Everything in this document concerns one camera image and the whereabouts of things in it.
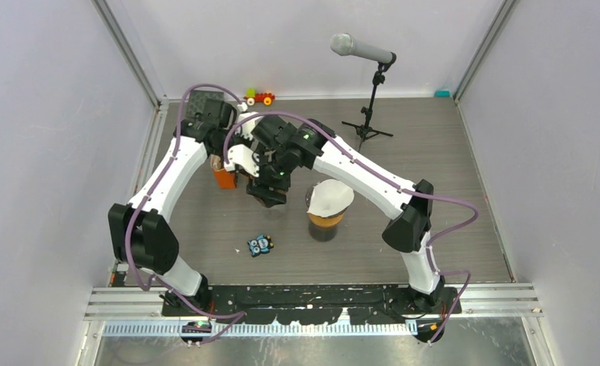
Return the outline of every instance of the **red toy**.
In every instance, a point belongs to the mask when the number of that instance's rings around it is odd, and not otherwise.
[[[255,102],[264,103],[264,105],[271,105],[275,100],[275,95],[272,93],[255,93],[255,89],[250,88],[246,91],[245,102],[247,105],[254,105]]]

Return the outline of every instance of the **microphone stand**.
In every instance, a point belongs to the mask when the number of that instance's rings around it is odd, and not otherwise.
[[[358,146],[358,150],[362,147],[362,143],[369,140],[370,138],[378,135],[384,135],[392,137],[394,136],[391,133],[383,132],[380,130],[375,130],[372,127],[369,127],[369,123],[371,122],[371,115],[374,113],[374,99],[376,98],[376,88],[378,88],[379,84],[385,83],[385,75],[383,72],[386,72],[390,66],[396,61],[396,54],[392,53],[392,61],[389,63],[378,63],[378,71],[374,73],[374,78],[372,79],[372,83],[374,84],[374,88],[371,89],[371,100],[369,100],[369,107],[363,107],[361,109],[361,113],[364,114],[364,124],[355,125],[350,124],[349,122],[342,121],[342,124],[351,126],[355,128],[356,135],[361,138],[360,145]]]

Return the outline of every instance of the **teal object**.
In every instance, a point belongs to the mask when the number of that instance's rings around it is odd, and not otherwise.
[[[435,91],[435,97],[436,98],[449,98],[450,97],[450,91],[448,91],[448,90],[437,90],[437,91]]]

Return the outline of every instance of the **microphone head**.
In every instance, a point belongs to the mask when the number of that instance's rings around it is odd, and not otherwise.
[[[346,33],[334,34],[331,37],[331,50],[340,56],[347,56],[353,45],[354,40]]]

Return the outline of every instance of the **blue owl toy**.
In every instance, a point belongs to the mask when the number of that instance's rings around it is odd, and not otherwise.
[[[260,254],[268,254],[273,246],[273,239],[269,235],[260,235],[248,241],[248,248],[253,258]]]

